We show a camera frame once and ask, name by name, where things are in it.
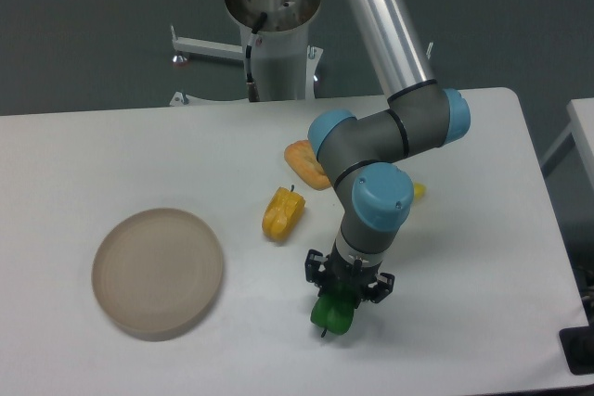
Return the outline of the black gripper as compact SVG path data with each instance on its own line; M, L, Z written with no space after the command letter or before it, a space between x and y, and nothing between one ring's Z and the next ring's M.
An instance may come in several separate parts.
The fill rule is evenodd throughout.
M354 291L356 306L364 301L380 303L394 290L394 275L378 273L378 266L364 267L361 261L349 263L334 251L323 255L308 250L304 270L306 281L318 289L318 297L327 294L335 283L342 283Z

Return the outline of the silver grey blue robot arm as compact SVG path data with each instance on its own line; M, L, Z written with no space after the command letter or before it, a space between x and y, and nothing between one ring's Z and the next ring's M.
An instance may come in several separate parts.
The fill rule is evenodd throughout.
M320 297L357 306L394 288L381 263L410 212L413 185L397 164L459 140L471 113L454 89L436 81L403 0L347 0L368 51L385 107L366 117L327 111L308 140L342 204L329 254L310 251L305 277ZM241 32L239 58L252 102L305 96L304 32L321 0L224 0Z

